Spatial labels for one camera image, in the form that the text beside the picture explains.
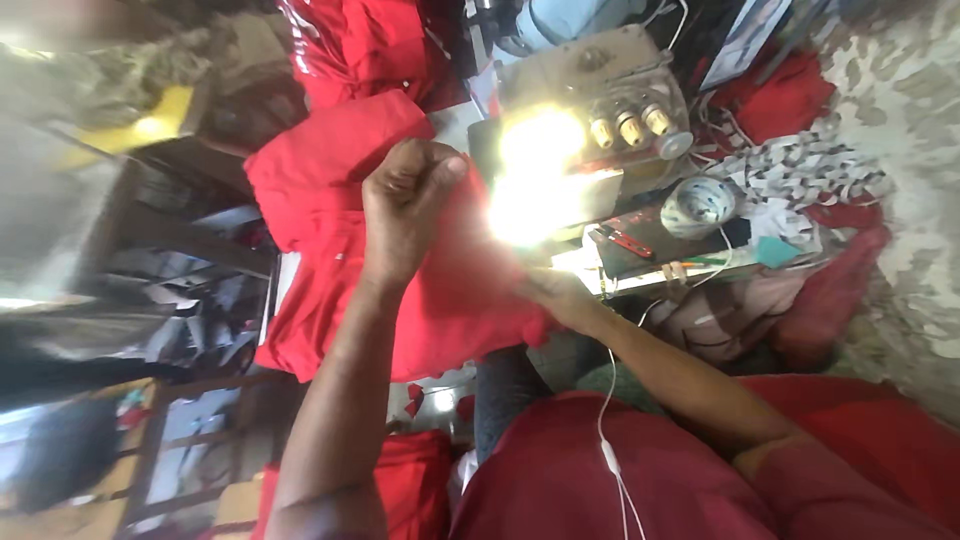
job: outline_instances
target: concrete wall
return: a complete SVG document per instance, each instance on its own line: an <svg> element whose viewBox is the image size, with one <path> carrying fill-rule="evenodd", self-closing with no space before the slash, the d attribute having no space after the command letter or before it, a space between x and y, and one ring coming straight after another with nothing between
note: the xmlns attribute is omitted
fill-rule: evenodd
<svg viewBox="0 0 960 540"><path fill-rule="evenodd" d="M897 188L851 365L960 425L960 0L890 2L855 27L824 21L816 40L842 138Z"/></svg>

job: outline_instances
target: person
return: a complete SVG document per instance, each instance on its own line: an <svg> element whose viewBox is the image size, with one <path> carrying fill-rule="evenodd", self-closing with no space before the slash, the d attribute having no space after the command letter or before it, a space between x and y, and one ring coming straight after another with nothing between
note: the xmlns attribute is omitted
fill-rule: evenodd
<svg viewBox="0 0 960 540"><path fill-rule="evenodd" d="M405 140L364 181L360 283L293 426L267 538L387 537L372 471L397 308L466 170L449 147ZM614 400L601 422L605 396L595 393L535 401L493 437L451 538L953 537L735 380L607 309L572 275L533 270L518 292L609 347L669 417ZM478 413L484 391L479 380Z"/></svg>

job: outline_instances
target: white cable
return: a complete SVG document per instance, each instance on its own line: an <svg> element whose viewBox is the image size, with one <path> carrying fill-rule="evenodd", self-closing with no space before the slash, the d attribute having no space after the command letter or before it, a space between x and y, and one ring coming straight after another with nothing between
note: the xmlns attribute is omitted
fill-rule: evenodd
<svg viewBox="0 0 960 540"><path fill-rule="evenodd" d="M627 484L623 483L623 477L617 477L617 480L620 482L620 490L627 496L627 503L630 503L631 511L634 512L636 526L640 528L640 538L647 540L647 534L643 531L643 524L640 522L640 516L636 513L636 506L634 506L634 500L630 497L630 491L627 490Z"/></svg>
<svg viewBox="0 0 960 540"><path fill-rule="evenodd" d="M616 490L616 491L617 491L617 493L620 494L620 516L623 518L623 540L627 540L628 538L630 538L630 531L627 529L627 506L623 503L623 489L620 488L620 486L623 485L623 484L620 483L621 481L623 481L623 480L621 480L621 479L620 479L620 476L617 475L617 476L616 476L616 487L617 487L617 490Z"/></svg>
<svg viewBox="0 0 960 540"><path fill-rule="evenodd" d="M723 263L723 266L718 268L715 272L707 276L707 278L701 282L696 282L690 286L690 288L699 287L700 285L712 280L716 277L717 274L723 272L724 270L730 268L730 263L733 262L733 244L730 243L730 239L727 238L727 232L723 230L723 227L720 228L720 234L723 235L723 239L727 242L727 262Z"/></svg>
<svg viewBox="0 0 960 540"><path fill-rule="evenodd" d="M677 33L673 35L673 39L670 40L670 46L667 47L668 50L673 50L673 45L677 42L677 38L680 37L680 31L684 29L684 24L686 22L686 15L690 13L690 7L687 6L686 0L677 0L680 2L680 5L684 7L684 16L680 18L680 26L677 27Z"/></svg>
<svg viewBox="0 0 960 540"><path fill-rule="evenodd" d="M727 237L727 232L723 230L723 227L720 228L720 234L723 235L724 241L727 242L727 250L729 253L727 255L727 262L725 262L724 265L721 266L717 271L710 274L705 280L695 283L690 288L710 281L714 276L729 268L731 262L733 262L733 245L730 243L730 239ZM643 322L647 319L647 314L650 313L650 310L660 302L662 302L662 300L656 300L643 310L643 315L640 316L640 322L636 324L638 327L643 326ZM603 406L600 407L600 414L597 415L597 434L600 435L600 451L603 453L604 460L607 463L607 468L610 469L610 472L613 473L613 476L616 478L617 493L620 496L620 516L623 519L623 539L628 540L629 538L629 531L627 528L627 507L623 503L624 497L626 497L627 503L630 504L630 509L634 513L636 526L640 529L640 538L641 540L647 540L646 532L643 530L643 522L640 521L640 515L636 512L634 499L630 496L630 491L627 489L627 484L624 483L623 477L620 475L620 464L616 459L616 455L613 453L613 445L611 445L610 441L607 440L607 436L603 434L603 415L607 412L607 406L610 404L610 400L613 398L613 390L616 388L616 358L613 357L613 349L608 347L607 354L610 355L612 374L610 390L607 391L607 397L603 401Z"/></svg>

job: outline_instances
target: fabric scraps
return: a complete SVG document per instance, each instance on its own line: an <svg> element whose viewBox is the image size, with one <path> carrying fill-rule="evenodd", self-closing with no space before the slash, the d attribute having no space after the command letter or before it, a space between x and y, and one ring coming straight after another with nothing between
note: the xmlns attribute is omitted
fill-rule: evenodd
<svg viewBox="0 0 960 540"><path fill-rule="evenodd" d="M890 188L876 161L839 143L825 120L814 122L810 131L743 149L706 172L742 191L737 211L751 220L755 245L763 236L791 244L808 242L813 224L795 210L848 203L865 195L869 202Z"/></svg>
<svg viewBox="0 0 960 540"><path fill-rule="evenodd" d="M774 71L769 81L754 81L764 62L723 85L710 99L715 107L731 109L740 128L756 144L810 129L828 113L836 86L824 81L816 53L794 53Z"/></svg>
<svg viewBox="0 0 960 540"><path fill-rule="evenodd" d="M423 112L399 90L314 110L245 163L282 251L299 251L297 275L270 323L257 363L313 378L363 266L361 183L406 136L431 138ZM492 240L487 190L471 171L450 194L431 251L407 287L396 322L391 379L407 382L526 341L553 324L513 295L519 266Z"/></svg>
<svg viewBox="0 0 960 540"><path fill-rule="evenodd" d="M423 387L419 384L411 382L410 385L407 386L407 398L410 399L410 403L408 403L403 410L410 415L410 418L417 416L417 413L420 412L420 407L423 405L423 398L425 397Z"/></svg>
<svg viewBox="0 0 960 540"><path fill-rule="evenodd" d="M835 205L829 209L833 226L863 223L859 207ZM854 219L844 222L840 217L844 209L850 209ZM817 371L833 360L833 348L856 314L876 260L890 239L890 231L881 224L863 229L843 253L807 279L768 337L770 347L787 368Z"/></svg>

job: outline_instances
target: bright light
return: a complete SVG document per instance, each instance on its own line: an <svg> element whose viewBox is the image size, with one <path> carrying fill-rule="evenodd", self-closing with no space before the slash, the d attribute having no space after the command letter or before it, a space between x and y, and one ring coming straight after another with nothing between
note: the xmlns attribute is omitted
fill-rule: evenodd
<svg viewBox="0 0 960 540"><path fill-rule="evenodd" d="M584 126L576 116L545 108L507 126L500 155L508 171L559 173L586 143Z"/></svg>
<svg viewBox="0 0 960 540"><path fill-rule="evenodd" d="M42 302L36 302L34 300L26 300L24 298L0 298L0 308L6 309L21 309L23 307L33 307L43 304Z"/></svg>
<svg viewBox="0 0 960 540"><path fill-rule="evenodd" d="M157 136L164 132L164 124L152 116L146 116L137 120L133 129L147 136Z"/></svg>
<svg viewBox="0 0 960 540"><path fill-rule="evenodd" d="M490 226L493 235L516 246L532 246L557 229L583 223L585 193L600 180L622 171L544 175L517 173L493 186Z"/></svg>
<svg viewBox="0 0 960 540"><path fill-rule="evenodd" d="M453 390L441 390L433 395L433 405L437 412L450 412L457 406Z"/></svg>

